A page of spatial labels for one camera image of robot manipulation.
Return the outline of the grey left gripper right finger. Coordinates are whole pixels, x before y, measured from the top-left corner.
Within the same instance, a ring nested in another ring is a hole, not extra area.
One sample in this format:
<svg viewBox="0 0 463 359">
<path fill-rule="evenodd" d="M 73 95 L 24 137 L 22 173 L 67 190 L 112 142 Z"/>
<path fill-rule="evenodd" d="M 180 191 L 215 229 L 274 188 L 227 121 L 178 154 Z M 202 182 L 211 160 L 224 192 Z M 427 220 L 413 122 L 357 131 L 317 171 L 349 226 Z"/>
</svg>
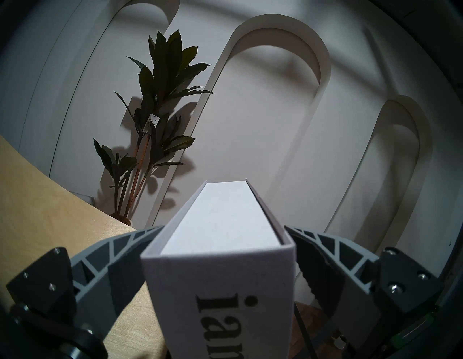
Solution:
<svg viewBox="0 0 463 359">
<path fill-rule="evenodd" d="M 432 323 L 443 283 L 402 250 L 377 256 L 342 237 L 285 229 L 301 276 L 347 339 L 345 353 L 396 353 Z"/>
</svg>

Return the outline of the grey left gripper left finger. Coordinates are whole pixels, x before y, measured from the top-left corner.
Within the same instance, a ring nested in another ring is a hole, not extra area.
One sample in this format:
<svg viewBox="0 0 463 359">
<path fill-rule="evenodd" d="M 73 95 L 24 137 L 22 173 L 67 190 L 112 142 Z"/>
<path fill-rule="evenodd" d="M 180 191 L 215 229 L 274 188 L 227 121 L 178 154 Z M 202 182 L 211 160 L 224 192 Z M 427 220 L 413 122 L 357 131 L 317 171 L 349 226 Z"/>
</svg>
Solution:
<svg viewBox="0 0 463 359">
<path fill-rule="evenodd" d="M 105 338 L 145 282 L 141 253 L 164 226 L 106 238 L 75 254 L 55 247 L 7 283 L 15 304 Z"/>
</svg>

